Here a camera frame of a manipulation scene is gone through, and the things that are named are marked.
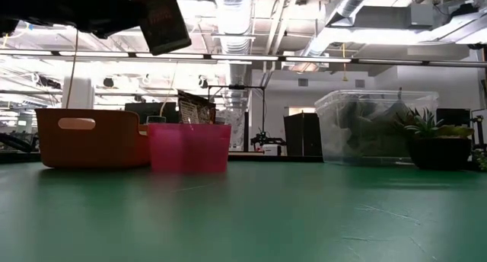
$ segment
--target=computer monitor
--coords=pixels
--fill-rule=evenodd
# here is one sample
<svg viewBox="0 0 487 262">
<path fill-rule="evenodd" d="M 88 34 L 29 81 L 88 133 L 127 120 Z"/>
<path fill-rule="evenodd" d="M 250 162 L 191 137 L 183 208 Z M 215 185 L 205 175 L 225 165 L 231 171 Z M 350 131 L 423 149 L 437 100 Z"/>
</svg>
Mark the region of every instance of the computer monitor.
<svg viewBox="0 0 487 262">
<path fill-rule="evenodd" d="M 470 127 L 470 110 L 468 109 L 437 109 L 436 120 L 443 120 L 443 125 Z"/>
<path fill-rule="evenodd" d="M 162 104 L 163 103 L 127 103 L 125 104 L 125 110 L 137 113 L 138 122 L 140 124 L 146 124 L 147 117 L 159 116 Z M 176 111 L 176 103 L 166 103 L 162 116 L 166 117 L 166 123 L 179 123 L 180 117 Z"/>
</svg>

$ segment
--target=pink plastic cup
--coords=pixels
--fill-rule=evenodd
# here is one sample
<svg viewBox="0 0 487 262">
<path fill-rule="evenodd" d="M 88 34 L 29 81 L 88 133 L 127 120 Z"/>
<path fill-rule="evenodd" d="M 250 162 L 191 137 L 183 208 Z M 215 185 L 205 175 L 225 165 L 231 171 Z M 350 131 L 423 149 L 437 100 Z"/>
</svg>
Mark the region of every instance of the pink plastic cup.
<svg viewBox="0 0 487 262">
<path fill-rule="evenodd" d="M 149 123 L 152 170 L 171 174 L 225 172 L 230 135 L 228 125 Z"/>
</svg>

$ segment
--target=window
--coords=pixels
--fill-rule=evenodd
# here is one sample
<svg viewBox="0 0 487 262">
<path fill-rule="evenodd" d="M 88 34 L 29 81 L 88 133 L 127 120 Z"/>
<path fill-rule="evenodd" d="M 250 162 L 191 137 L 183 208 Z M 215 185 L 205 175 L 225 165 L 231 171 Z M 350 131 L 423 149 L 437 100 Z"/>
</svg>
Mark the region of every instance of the window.
<svg viewBox="0 0 487 262">
<path fill-rule="evenodd" d="M 298 113 L 315 113 L 315 107 L 289 107 L 289 115 L 295 115 Z"/>
</svg>

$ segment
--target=white wall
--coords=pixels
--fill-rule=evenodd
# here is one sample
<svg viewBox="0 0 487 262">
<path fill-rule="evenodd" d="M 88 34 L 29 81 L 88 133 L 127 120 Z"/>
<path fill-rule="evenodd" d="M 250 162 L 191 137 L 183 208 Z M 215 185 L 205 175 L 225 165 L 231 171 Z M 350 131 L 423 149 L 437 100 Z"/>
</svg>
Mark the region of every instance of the white wall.
<svg viewBox="0 0 487 262">
<path fill-rule="evenodd" d="M 463 61 L 477 61 L 476 57 Z M 476 110 L 481 107 L 479 70 L 475 68 L 442 68 L 394 66 L 375 77 L 381 90 L 436 91 L 439 107 Z"/>
<path fill-rule="evenodd" d="M 7 127 L 7 126 L 3 126 L 3 127 L 0 127 L 0 133 L 11 133 L 13 130 L 16 130 L 17 127 Z"/>
<path fill-rule="evenodd" d="M 314 107 L 314 103 L 331 91 L 354 89 L 355 79 L 365 80 L 365 88 L 374 88 L 374 78 L 366 72 L 347 72 L 348 81 L 343 81 L 343 72 L 331 75 L 329 72 L 298 74 L 290 71 L 275 71 L 266 89 L 267 114 L 265 131 L 271 137 L 285 140 L 284 116 L 289 107 Z M 262 72 L 253 71 L 253 84 L 258 85 Z M 298 79 L 307 78 L 308 87 L 298 87 Z M 252 139 L 262 128 L 262 98 L 255 93 L 250 97 L 250 129 Z"/>
<path fill-rule="evenodd" d="M 267 114 L 265 131 L 271 137 L 286 139 L 284 131 L 284 117 L 289 113 L 288 107 L 314 107 L 314 102 L 323 97 L 322 93 L 293 93 L 266 91 Z M 250 138 L 262 129 L 262 99 L 252 93 Z"/>
</svg>

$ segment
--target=scratch on mat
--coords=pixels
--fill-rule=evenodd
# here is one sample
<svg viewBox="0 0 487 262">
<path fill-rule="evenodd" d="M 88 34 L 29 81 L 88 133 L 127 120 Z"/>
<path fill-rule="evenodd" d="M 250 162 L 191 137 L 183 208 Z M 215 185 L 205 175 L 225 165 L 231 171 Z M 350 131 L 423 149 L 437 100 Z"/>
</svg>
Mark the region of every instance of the scratch on mat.
<svg viewBox="0 0 487 262">
<path fill-rule="evenodd" d="M 210 184 L 206 184 L 206 185 L 202 185 L 202 186 L 198 186 L 198 187 L 191 187 L 191 188 L 184 188 L 184 189 L 179 189 L 179 190 L 173 190 L 171 193 L 178 193 L 178 192 L 185 191 L 185 190 L 194 190 L 194 189 L 199 189 L 199 188 L 203 188 L 203 187 L 210 187 L 210 186 L 215 185 L 215 184 L 216 184 L 216 182 L 210 183 Z"/>
<path fill-rule="evenodd" d="M 415 222 L 416 224 L 420 224 L 419 220 L 414 219 L 413 217 L 403 216 L 403 215 L 400 215 L 400 214 L 397 214 L 397 213 L 394 213 L 394 212 L 386 211 L 386 210 L 383 210 L 383 209 L 378 209 L 378 208 L 373 207 L 373 206 L 367 206 L 367 205 L 363 205 L 363 204 L 362 204 L 362 206 L 364 206 L 364 207 L 366 207 L 367 209 L 370 209 L 370 210 L 375 210 L 375 211 L 378 211 L 378 212 L 384 212 L 384 213 L 390 214 L 392 216 L 397 216 L 397 217 L 400 217 L 402 219 L 408 219 L 408 220 L 411 220 L 411 221 Z"/>
<path fill-rule="evenodd" d="M 353 236 L 342 236 L 342 240 L 350 240 L 350 241 L 366 241 L 366 242 L 372 242 L 372 241 L 389 241 L 388 239 L 367 239 L 367 238 L 358 238 L 358 237 L 353 237 Z"/>
<path fill-rule="evenodd" d="M 418 248 L 419 248 L 419 249 L 420 249 L 420 250 L 421 250 L 423 253 L 425 253 L 426 255 L 429 255 L 429 254 L 426 252 L 426 250 L 425 250 L 425 249 L 424 249 L 424 248 L 423 248 L 423 247 L 422 247 L 422 246 L 421 246 L 421 245 L 420 245 L 418 242 L 416 242 L 416 240 L 414 240 L 414 238 L 412 238 L 412 237 L 410 237 L 410 236 L 409 236 L 409 239 L 411 239 L 412 243 L 414 243 L 416 246 L 418 246 Z M 438 261 L 438 259 L 436 259 L 436 257 L 434 257 L 434 256 L 431 256 L 431 258 L 433 258 L 433 260 L 435 260 L 435 261 Z"/>
<path fill-rule="evenodd" d="M 355 254 L 355 256 L 356 256 L 356 257 L 358 257 L 358 259 L 359 259 L 360 261 L 363 261 L 363 260 L 364 260 L 364 259 L 363 259 L 363 258 L 360 256 L 360 254 L 357 254 L 357 252 L 356 252 L 356 251 L 355 251 L 355 250 L 354 250 L 352 247 L 347 246 L 347 248 L 348 248 L 350 251 L 352 251 L 352 253 L 353 253 L 353 254 Z"/>
</svg>

